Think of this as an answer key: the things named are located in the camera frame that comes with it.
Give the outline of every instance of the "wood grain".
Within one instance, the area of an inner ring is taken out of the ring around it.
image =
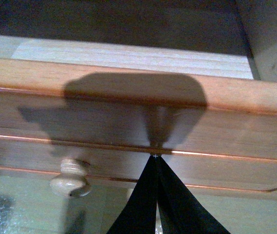
[[[67,152],[66,156],[55,154],[61,151]],[[88,176],[91,178],[136,182],[149,155],[0,140],[0,166],[59,173],[60,162],[66,157],[88,162],[91,165]],[[163,155],[163,158],[185,184],[203,188],[224,187],[263,191],[277,188],[277,164],[200,156]]]
[[[21,142],[30,142],[30,143],[37,143],[37,144],[52,144],[52,145],[59,145],[59,146],[86,147],[86,148],[92,148],[92,149],[116,150],[116,151],[124,151],[124,152],[139,152],[139,153],[147,153],[147,154],[153,154],[153,155],[194,156],[194,157],[205,157],[205,158],[211,158],[211,159],[230,159],[230,160],[237,160],[237,161],[277,164],[277,158],[196,153],[196,152],[172,150],[167,148],[153,148],[153,147],[133,146],[133,145],[108,145],[103,143],[52,140],[52,139],[46,139],[46,138],[33,138],[33,137],[10,136],[10,135],[0,135],[0,140],[21,141]]]
[[[0,59],[0,88],[277,114],[277,84],[242,79]]]
[[[38,171],[23,168],[13,168],[0,166],[0,176],[19,177],[25,179],[50,180],[59,175],[59,172]],[[133,189],[137,179],[87,176],[91,185],[108,186],[113,189],[127,188]],[[216,195],[227,197],[245,197],[252,199],[272,199],[277,200],[277,188],[269,190],[252,190],[228,187],[215,187],[204,185],[185,184],[194,195]]]
[[[135,182],[147,153],[59,141],[151,147],[195,152],[164,155],[192,186],[277,188],[277,84],[267,82],[0,59],[0,135],[50,140],[0,138],[3,167],[58,172],[70,157],[96,178]]]
[[[246,56],[0,36],[0,58],[253,79]]]

